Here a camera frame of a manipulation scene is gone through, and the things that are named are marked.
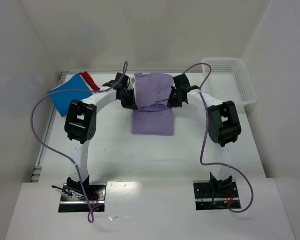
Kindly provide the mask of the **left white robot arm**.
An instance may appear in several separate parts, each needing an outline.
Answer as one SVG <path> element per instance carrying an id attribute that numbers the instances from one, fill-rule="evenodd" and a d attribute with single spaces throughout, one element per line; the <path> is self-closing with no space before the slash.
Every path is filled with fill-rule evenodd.
<path id="1" fill-rule="evenodd" d="M 66 180 L 66 189 L 78 199 L 89 195 L 87 167 L 88 147 L 96 132 L 97 113 L 108 104 L 119 100 L 123 108 L 136 110 L 133 81 L 125 74 L 117 73 L 114 80 L 83 100 L 72 100 L 65 120 L 64 130 L 70 142 L 73 168 Z"/>

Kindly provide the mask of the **purple polo shirt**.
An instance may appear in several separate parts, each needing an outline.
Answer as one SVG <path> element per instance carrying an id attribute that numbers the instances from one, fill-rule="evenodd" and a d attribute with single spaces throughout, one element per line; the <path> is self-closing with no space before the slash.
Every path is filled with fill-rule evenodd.
<path id="1" fill-rule="evenodd" d="M 137 110 L 132 114 L 132 134 L 172 136 L 174 115 L 167 106 L 173 77 L 165 73 L 135 73 Z"/>

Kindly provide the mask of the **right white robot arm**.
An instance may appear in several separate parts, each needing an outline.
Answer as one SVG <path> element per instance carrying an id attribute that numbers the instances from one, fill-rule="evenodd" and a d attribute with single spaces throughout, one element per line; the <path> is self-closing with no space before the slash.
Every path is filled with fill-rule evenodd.
<path id="1" fill-rule="evenodd" d="M 206 129 L 200 153 L 200 163 L 212 166 L 209 179 L 213 197 L 224 194 L 232 185 L 233 177 L 229 166 L 233 161 L 233 147 L 242 132 L 236 106 L 233 101 L 218 100 L 197 85 L 191 86 L 183 73 L 173 77 L 174 86 L 168 98 L 169 107 L 182 107 L 182 103 L 194 105 L 206 114 Z M 203 162 L 207 139 L 217 147 L 217 159 Z"/>

